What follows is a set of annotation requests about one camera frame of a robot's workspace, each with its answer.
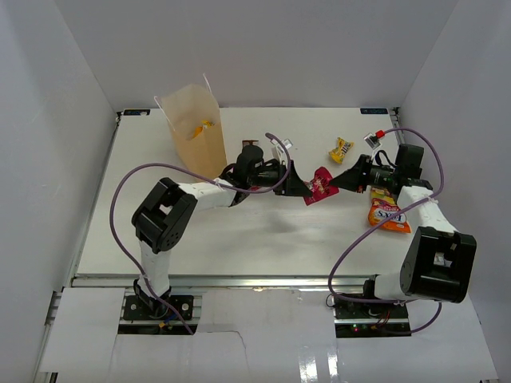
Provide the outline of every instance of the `paper bag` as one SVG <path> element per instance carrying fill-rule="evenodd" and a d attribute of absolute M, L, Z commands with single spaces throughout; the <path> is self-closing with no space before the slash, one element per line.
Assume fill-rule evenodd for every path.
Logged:
<path fill-rule="evenodd" d="M 199 85 L 188 85 L 161 99 L 177 154 L 188 170 L 216 178 L 227 166 L 220 108 L 215 97 Z M 198 136 L 193 134 L 202 121 L 214 125 Z"/>

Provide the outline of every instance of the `yellow chip bag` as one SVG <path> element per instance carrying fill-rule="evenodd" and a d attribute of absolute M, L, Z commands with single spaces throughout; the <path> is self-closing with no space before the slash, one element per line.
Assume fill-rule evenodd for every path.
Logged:
<path fill-rule="evenodd" d="M 328 154 L 337 164 L 342 164 L 344 156 L 348 153 L 348 150 L 353 148 L 354 144 L 353 142 L 343 140 L 341 137 L 337 137 L 337 148 L 330 150 Z"/>
<path fill-rule="evenodd" d="M 399 211 L 398 205 L 395 203 L 394 198 L 386 189 L 371 188 L 370 190 L 371 207 L 369 210 L 369 224 L 374 226 L 382 219 Z M 406 215 L 400 214 L 397 217 L 385 222 L 381 228 L 393 231 L 400 231 L 401 233 L 411 233 L 410 225 L 406 221 Z"/>

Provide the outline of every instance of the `lay's chip bag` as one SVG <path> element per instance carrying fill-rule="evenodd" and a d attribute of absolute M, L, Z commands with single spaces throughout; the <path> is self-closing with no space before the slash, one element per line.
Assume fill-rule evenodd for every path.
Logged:
<path fill-rule="evenodd" d="M 378 224 L 381 220 L 399 211 L 399 207 L 395 203 L 394 198 L 392 198 L 392 195 L 390 195 L 386 189 L 371 188 L 370 198 L 371 207 L 367 218 L 371 226 Z M 381 228 L 400 231 L 401 233 L 412 232 L 404 214 L 400 214 L 389 222 L 384 223 Z"/>

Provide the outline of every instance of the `snack bag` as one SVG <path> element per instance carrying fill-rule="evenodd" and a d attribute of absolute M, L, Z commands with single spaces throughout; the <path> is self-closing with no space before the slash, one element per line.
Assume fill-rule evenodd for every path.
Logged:
<path fill-rule="evenodd" d="M 369 210 L 369 224 L 376 225 L 382 219 L 394 214 L 399 210 L 394 198 L 386 189 L 371 188 L 370 190 L 371 207 Z M 400 214 L 389 222 L 381 226 L 383 229 L 400 231 L 401 233 L 411 233 L 410 225 L 406 221 L 406 215 Z"/>
<path fill-rule="evenodd" d="M 339 193 L 339 188 L 328 184 L 332 178 L 332 174 L 323 166 L 316 169 L 312 181 L 306 182 L 307 186 L 312 191 L 312 197 L 303 197 L 307 206 Z"/>
<path fill-rule="evenodd" d="M 341 137 L 337 137 L 337 148 L 332 149 L 328 152 L 331 159 L 337 164 L 342 164 L 348 150 L 353 148 L 354 143 L 343 140 Z"/>

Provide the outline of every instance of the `white wall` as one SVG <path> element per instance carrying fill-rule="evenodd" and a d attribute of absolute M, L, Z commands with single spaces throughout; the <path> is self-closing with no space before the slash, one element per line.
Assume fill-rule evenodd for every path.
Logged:
<path fill-rule="evenodd" d="M 469 292 L 503 382 L 511 381 L 510 70 L 511 3 L 461 0 L 402 106 L 403 126 L 426 134 L 443 159 L 442 210 L 477 239 Z M 438 179 L 431 156 L 424 174 Z"/>
<path fill-rule="evenodd" d="M 222 105 L 400 105 L 456 0 L 57 0 L 116 110 L 206 72 Z"/>
<path fill-rule="evenodd" d="M 0 381 L 32 378 L 115 127 L 53 0 L 0 0 Z"/>

